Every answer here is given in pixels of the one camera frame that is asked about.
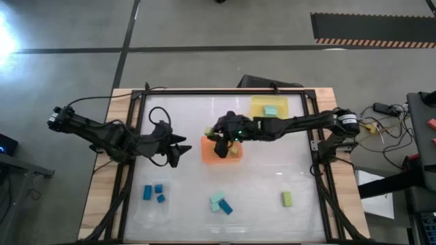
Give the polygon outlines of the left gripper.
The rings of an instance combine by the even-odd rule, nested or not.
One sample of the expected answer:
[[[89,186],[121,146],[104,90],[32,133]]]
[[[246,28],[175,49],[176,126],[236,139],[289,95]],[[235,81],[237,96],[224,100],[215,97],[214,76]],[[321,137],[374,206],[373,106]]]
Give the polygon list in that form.
[[[158,167],[163,167],[167,164],[170,164],[170,167],[176,168],[178,166],[180,155],[186,153],[192,148],[192,146],[177,145],[180,142],[184,142],[187,138],[173,134],[170,124],[163,120],[155,123],[155,129],[152,132],[152,136],[157,140],[156,154],[167,157],[167,160],[164,164],[159,164],[152,158],[149,159]]]

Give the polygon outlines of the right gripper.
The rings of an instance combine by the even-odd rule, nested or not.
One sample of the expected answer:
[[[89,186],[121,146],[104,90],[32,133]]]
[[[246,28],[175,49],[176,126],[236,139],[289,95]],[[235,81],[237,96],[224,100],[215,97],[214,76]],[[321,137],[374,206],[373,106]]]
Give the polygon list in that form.
[[[241,142],[248,138],[251,126],[253,126],[253,121],[250,118],[233,111],[227,111],[213,126],[215,153],[220,158],[226,158],[229,148],[234,142]]]

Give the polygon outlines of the orange plastic container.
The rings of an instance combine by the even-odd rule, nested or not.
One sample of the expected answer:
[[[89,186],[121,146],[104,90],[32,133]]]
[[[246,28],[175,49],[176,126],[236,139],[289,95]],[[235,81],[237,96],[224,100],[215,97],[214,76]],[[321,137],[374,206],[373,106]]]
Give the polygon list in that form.
[[[202,149],[202,161],[205,164],[230,164],[230,163],[239,163],[243,157],[243,147],[240,142],[234,142],[232,146],[238,147],[238,154],[232,154],[228,151],[228,155],[226,158],[220,158],[214,151],[215,142],[210,141],[206,136],[202,136],[201,140],[201,149]]]

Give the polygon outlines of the yellow plastic container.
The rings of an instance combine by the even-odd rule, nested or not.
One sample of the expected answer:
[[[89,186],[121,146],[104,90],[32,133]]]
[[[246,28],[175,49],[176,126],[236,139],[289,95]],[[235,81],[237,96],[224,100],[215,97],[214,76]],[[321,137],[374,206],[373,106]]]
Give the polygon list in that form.
[[[275,105],[277,107],[277,118],[285,119],[289,117],[288,100],[282,96],[254,95],[251,97],[251,116],[266,117],[264,115],[265,105]]]

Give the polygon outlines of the dark blue rectangular block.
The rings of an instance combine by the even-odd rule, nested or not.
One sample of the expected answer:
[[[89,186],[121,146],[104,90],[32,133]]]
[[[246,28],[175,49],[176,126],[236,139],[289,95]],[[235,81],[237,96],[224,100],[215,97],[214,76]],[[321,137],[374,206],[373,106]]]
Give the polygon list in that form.
[[[221,199],[218,202],[218,205],[227,215],[230,215],[233,212],[233,209],[225,199]]]

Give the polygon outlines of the clear plastic container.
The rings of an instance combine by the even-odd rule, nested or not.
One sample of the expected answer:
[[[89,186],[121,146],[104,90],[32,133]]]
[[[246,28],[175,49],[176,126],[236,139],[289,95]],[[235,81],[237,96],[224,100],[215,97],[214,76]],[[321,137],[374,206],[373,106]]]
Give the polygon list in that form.
[[[155,185],[162,184],[163,192],[156,193]],[[144,186],[151,185],[153,193],[151,200],[143,200]],[[169,181],[160,179],[143,179],[133,185],[132,209],[134,211],[134,220],[144,225],[153,225],[155,223],[164,223],[170,215],[170,194],[171,185]],[[159,195],[164,195],[166,200],[163,203],[157,201]]]

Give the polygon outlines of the white table sheet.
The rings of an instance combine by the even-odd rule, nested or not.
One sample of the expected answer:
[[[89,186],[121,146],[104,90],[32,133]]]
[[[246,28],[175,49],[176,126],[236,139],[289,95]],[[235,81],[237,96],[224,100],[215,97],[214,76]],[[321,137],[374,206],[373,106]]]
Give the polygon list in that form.
[[[171,120],[173,132],[186,137],[191,150],[178,166],[158,167],[139,157],[135,183],[143,179],[170,182],[170,215],[160,224],[134,220],[133,186],[125,228],[128,242],[322,242],[324,226],[306,132],[273,142],[244,142],[239,163],[205,164],[201,137],[227,111],[249,115],[248,95],[154,95],[146,99],[142,132],[157,120]],[[290,191],[292,207],[281,194]],[[223,192],[233,212],[227,215],[210,197]]]

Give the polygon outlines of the grey metal stand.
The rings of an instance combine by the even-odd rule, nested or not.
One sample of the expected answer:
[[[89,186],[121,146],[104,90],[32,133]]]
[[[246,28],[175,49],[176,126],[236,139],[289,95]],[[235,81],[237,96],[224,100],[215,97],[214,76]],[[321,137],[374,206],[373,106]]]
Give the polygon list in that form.
[[[52,178],[53,169],[0,154],[0,245],[12,245],[11,232],[32,189],[34,176]]]

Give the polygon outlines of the black power adapter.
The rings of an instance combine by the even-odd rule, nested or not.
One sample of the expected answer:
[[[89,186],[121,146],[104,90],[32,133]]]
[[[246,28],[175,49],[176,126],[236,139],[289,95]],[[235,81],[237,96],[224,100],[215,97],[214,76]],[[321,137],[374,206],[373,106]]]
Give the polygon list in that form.
[[[395,105],[387,105],[384,103],[374,103],[373,111],[388,116],[399,116],[401,114],[401,111]]]

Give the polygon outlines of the black device with blue light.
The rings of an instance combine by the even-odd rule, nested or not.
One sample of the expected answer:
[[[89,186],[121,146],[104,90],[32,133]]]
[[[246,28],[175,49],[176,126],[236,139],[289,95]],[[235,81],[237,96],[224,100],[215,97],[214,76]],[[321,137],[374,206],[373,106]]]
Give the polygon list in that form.
[[[8,156],[14,156],[18,142],[12,138],[0,133],[0,154],[6,154]]]

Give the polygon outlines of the black stand leg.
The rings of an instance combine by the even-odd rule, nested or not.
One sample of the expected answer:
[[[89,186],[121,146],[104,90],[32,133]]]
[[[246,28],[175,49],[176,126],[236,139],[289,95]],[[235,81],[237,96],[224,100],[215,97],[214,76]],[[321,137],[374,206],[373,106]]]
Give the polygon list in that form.
[[[420,172],[402,172],[381,180],[375,180],[358,186],[361,199],[376,197],[396,191],[404,191],[413,186],[425,187],[424,178]]]

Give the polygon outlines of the white paper sheet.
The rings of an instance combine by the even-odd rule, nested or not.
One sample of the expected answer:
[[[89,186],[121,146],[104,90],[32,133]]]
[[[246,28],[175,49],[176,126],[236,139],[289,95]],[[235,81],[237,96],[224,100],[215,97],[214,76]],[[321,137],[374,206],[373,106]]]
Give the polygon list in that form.
[[[383,179],[382,176],[370,174],[369,172],[362,170],[356,170],[354,173],[358,186]],[[365,213],[394,219],[394,202],[392,193],[361,199],[361,202]]]

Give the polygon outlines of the black hazard striped floor mat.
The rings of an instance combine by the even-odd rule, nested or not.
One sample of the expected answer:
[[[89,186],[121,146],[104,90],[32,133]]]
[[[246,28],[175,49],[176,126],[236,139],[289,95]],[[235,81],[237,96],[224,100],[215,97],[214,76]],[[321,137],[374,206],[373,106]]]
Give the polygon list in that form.
[[[436,18],[371,14],[310,14],[318,44],[436,49]]]

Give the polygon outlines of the red clamp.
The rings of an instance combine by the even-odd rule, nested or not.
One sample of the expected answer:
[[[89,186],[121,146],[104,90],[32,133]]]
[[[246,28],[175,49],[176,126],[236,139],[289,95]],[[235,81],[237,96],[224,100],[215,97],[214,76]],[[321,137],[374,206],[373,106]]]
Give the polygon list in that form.
[[[403,160],[402,168],[403,170],[409,171],[412,169],[417,169],[420,167],[420,155],[419,154],[413,154],[410,156],[406,156]]]

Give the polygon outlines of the grey cart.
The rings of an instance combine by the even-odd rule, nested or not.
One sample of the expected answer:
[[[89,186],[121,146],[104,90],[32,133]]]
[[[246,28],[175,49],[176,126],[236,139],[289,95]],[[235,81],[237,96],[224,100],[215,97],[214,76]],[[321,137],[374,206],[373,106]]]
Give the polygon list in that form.
[[[436,91],[407,94],[408,111],[414,129],[416,146],[421,160],[425,187],[436,191],[436,130],[427,122],[436,119]]]

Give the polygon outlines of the blue crate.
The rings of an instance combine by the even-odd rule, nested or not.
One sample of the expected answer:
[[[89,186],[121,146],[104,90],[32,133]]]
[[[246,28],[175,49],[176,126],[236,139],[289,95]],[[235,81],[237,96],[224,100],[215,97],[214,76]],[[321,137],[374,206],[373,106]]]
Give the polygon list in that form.
[[[420,214],[420,235],[424,245],[436,245],[436,212]]]

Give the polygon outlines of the black aluminium table frame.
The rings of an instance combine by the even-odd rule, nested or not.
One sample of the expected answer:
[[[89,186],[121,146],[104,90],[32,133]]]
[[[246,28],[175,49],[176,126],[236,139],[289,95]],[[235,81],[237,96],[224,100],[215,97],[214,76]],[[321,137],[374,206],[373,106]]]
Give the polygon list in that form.
[[[116,88],[113,90],[114,98],[109,100],[106,112],[106,120],[120,119],[131,123],[139,123],[139,107],[144,105],[143,99],[132,99],[130,93],[137,92],[138,88]],[[162,92],[164,95],[273,95],[271,88],[156,88],[150,94]],[[301,92],[306,97],[309,106],[308,113],[332,110],[337,107],[337,101],[332,88],[280,88],[281,95],[291,92]],[[350,223],[366,238],[370,237],[367,220],[358,194],[358,186],[352,166],[348,163],[350,155],[338,152],[342,161],[332,163],[327,168],[323,182],[335,195],[337,205],[349,219]],[[102,174],[91,178],[90,189],[84,209],[78,239],[84,239],[96,228],[98,222],[104,217],[104,213],[110,207],[112,199],[119,194],[121,185],[127,177],[128,167],[117,167],[114,163],[109,164],[109,169]]]

